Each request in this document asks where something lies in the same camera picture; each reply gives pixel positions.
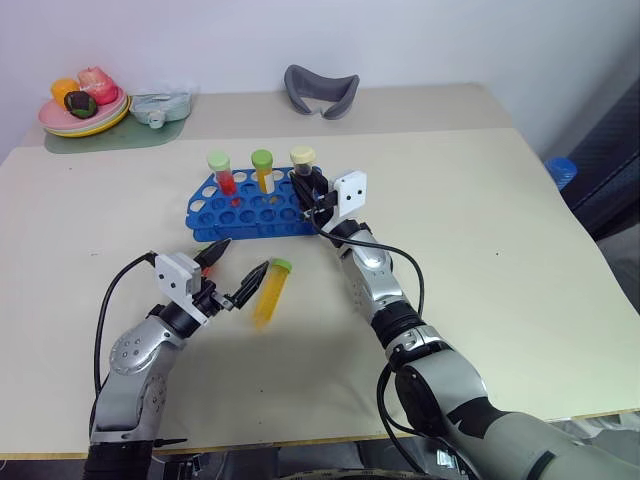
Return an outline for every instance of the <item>beige cap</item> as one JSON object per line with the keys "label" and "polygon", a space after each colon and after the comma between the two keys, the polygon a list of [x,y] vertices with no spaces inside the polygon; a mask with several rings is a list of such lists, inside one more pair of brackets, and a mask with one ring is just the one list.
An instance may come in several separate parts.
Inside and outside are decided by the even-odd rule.
{"label": "beige cap", "polygon": [[305,145],[298,145],[293,147],[289,152],[291,161],[294,165],[304,165],[306,163],[313,163],[316,159],[316,152],[313,148]]}

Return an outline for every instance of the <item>table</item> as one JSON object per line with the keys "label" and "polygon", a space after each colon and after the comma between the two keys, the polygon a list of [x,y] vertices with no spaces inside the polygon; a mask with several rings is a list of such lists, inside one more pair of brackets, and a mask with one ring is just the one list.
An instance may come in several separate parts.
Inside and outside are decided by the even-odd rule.
{"label": "table", "polygon": [[[425,320],[476,366],[497,408],[550,420],[640,407],[638,316],[539,159],[482,88],[409,90],[363,90],[343,124],[293,116],[280,94],[206,96],[178,140],[139,150],[56,156],[30,132],[31,146],[0,166],[0,458],[84,455],[106,286],[149,249],[195,253],[186,203],[213,148],[243,168],[257,148],[287,166],[289,148],[309,144],[329,175],[366,171],[360,218],[422,265]],[[234,123],[244,120],[246,130]],[[182,451],[383,433],[374,389],[384,354],[323,239],[236,241],[213,278],[234,291],[272,256],[293,272],[269,328],[251,326],[253,301],[221,314],[171,373],[160,435],[188,437]],[[411,267],[395,265],[415,299]],[[123,279],[103,372],[104,352],[161,301],[149,268]],[[403,420],[393,392],[388,403]]]}

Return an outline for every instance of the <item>stack of plates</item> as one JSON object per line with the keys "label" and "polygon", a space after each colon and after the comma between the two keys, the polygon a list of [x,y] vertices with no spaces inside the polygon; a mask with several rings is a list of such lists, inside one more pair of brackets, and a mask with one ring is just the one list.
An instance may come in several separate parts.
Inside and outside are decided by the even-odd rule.
{"label": "stack of plates", "polygon": [[98,113],[91,118],[83,120],[74,117],[55,100],[50,100],[40,109],[38,120],[47,132],[54,135],[86,137],[113,127],[127,115],[130,104],[131,99],[119,88],[116,99],[106,105],[100,105]]}

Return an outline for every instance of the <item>yellow plate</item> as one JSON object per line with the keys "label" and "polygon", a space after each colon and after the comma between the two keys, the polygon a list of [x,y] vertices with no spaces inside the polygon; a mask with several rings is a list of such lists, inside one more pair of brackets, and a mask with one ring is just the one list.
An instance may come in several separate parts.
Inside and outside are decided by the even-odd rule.
{"label": "yellow plate", "polygon": [[105,123],[104,125],[100,125],[93,130],[87,130],[86,132],[76,132],[76,133],[59,133],[54,130],[46,129],[47,132],[57,135],[58,137],[67,137],[67,138],[79,138],[79,137],[88,137],[89,135],[95,135],[96,133],[104,132],[109,128],[113,127],[115,124],[119,123],[126,115],[129,113],[129,106],[131,106],[131,97],[127,97],[127,101],[124,105],[124,109],[113,118],[113,120]]}

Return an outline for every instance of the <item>yellow test tube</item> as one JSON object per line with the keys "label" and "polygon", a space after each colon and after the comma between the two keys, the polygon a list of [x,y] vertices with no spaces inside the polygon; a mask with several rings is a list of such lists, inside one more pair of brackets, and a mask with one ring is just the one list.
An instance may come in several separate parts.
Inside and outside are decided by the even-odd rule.
{"label": "yellow test tube", "polygon": [[256,168],[258,186],[262,193],[273,193],[275,184],[273,180],[273,155],[269,150],[256,150],[251,154],[251,163]]}
{"label": "yellow test tube", "polygon": [[253,324],[256,328],[264,328],[270,321],[273,311],[282,293],[284,282],[291,272],[291,263],[282,258],[274,258],[267,274],[267,280],[253,312]]}

